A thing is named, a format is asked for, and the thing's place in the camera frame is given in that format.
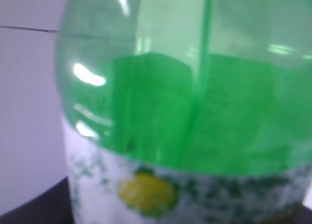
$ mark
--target yellow lemon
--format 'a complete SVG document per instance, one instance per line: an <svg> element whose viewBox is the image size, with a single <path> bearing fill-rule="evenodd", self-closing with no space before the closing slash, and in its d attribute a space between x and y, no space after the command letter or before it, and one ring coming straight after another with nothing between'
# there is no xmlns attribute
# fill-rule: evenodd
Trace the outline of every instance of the yellow lemon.
<svg viewBox="0 0 312 224"><path fill-rule="evenodd" d="M130 208L146 216L159 216L177 200L175 188L153 174L139 172L119 184L119 195Z"/></svg>

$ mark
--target clear plastic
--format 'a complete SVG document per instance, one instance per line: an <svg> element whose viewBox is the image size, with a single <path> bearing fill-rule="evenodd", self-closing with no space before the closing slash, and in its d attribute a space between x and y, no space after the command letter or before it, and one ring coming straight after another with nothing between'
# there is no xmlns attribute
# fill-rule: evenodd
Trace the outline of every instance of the clear plastic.
<svg viewBox="0 0 312 224"><path fill-rule="evenodd" d="M312 0L69 0L57 50L65 116L137 162L277 181L304 170L304 191L311 28Z"/></svg>

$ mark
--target dark surface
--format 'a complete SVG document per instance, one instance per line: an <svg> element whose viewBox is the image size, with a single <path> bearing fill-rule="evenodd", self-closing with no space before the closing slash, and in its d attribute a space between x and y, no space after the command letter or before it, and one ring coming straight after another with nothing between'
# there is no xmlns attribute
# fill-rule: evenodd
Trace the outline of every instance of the dark surface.
<svg viewBox="0 0 312 224"><path fill-rule="evenodd" d="M1 216L0 224L74 224L67 179L29 203ZM265 224L312 224L312 211L301 206L295 216Z"/></svg>

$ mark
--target white label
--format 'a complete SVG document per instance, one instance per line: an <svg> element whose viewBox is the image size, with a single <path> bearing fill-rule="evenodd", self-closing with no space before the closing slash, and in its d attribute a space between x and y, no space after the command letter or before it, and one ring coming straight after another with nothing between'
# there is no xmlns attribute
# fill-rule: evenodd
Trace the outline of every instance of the white label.
<svg viewBox="0 0 312 224"><path fill-rule="evenodd" d="M63 121L76 224L260 223L300 205L312 166L264 177L217 177L142 164Z"/></svg>

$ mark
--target bottle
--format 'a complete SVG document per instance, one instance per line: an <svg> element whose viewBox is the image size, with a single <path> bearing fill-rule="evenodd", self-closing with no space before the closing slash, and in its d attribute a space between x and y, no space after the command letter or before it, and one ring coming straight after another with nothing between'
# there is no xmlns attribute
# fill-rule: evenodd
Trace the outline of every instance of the bottle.
<svg viewBox="0 0 312 224"><path fill-rule="evenodd" d="M76 224L260 224L312 177L312 0L69 0Z"/></svg>

